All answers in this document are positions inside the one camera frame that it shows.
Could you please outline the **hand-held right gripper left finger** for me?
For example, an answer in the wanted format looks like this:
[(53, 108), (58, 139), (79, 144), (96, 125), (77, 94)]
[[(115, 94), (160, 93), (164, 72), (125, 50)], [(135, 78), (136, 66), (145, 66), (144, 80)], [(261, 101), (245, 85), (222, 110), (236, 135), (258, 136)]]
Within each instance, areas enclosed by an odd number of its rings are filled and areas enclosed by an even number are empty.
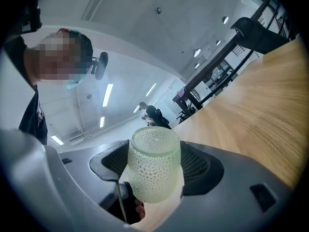
[(50, 232), (121, 232), (130, 225), (99, 206), (127, 165), (129, 142), (60, 154), (19, 130), (1, 130), (0, 163), (24, 207)]

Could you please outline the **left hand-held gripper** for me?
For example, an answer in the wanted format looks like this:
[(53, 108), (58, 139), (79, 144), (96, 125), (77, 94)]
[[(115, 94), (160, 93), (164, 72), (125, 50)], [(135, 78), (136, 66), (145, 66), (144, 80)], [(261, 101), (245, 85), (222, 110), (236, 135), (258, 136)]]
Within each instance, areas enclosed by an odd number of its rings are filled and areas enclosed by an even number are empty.
[(99, 206), (116, 218), (134, 224), (141, 221), (136, 211), (136, 200), (128, 182), (117, 183), (115, 190), (99, 203)]

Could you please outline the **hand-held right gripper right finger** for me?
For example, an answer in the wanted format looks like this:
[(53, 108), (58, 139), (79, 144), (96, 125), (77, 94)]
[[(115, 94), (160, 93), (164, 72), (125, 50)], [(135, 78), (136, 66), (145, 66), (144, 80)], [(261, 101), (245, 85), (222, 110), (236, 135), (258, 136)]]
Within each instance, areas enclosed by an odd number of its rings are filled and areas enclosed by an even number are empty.
[(181, 142), (184, 186), (160, 232), (260, 232), (285, 207), (292, 190), (247, 156)]

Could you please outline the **person's left hand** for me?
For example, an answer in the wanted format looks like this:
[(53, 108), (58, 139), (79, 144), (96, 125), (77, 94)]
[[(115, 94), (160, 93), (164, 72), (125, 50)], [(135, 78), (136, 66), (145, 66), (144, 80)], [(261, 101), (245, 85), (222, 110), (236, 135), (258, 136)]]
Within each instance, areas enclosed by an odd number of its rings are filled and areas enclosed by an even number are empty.
[(144, 203), (136, 199), (135, 204), (136, 204), (136, 212), (138, 213), (140, 220), (143, 220), (145, 217)]

